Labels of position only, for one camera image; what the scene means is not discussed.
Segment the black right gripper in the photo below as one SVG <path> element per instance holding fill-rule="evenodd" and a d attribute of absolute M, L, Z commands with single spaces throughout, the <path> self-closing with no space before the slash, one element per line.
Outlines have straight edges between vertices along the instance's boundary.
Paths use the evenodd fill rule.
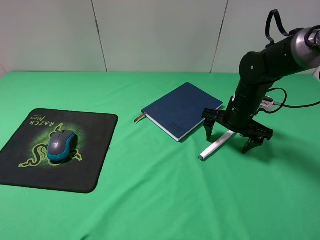
<path fill-rule="evenodd" d="M 261 101 L 262 98 L 254 100 L 236 96 L 230 99 L 226 110 L 204 109 L 202 118 L 206 140 L 208 142 L 211 140 L 215 123 L 249 138 L 242 149 L 243 154 L 260 147 L 265 138 L 270 140 L 273 130 L 253 120 Z"/>

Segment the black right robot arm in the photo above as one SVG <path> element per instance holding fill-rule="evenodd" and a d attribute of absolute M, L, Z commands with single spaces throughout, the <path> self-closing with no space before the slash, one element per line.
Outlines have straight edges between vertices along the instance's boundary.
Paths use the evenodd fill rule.
<path fill-rule="evenodd" d="M 266 93 L 284 77 L 317 68 L 320 64 L 320 27 L 303 28 L 263 51 L 248 52 L 239 65 L 240 81 L 226 110 L 206 108 L 202 113 L 206 138 L 218 123 L 248 138 L 242 152 L 260 147 L 270 140 L 273 130 L 253 118 L 261 111 Z"/>

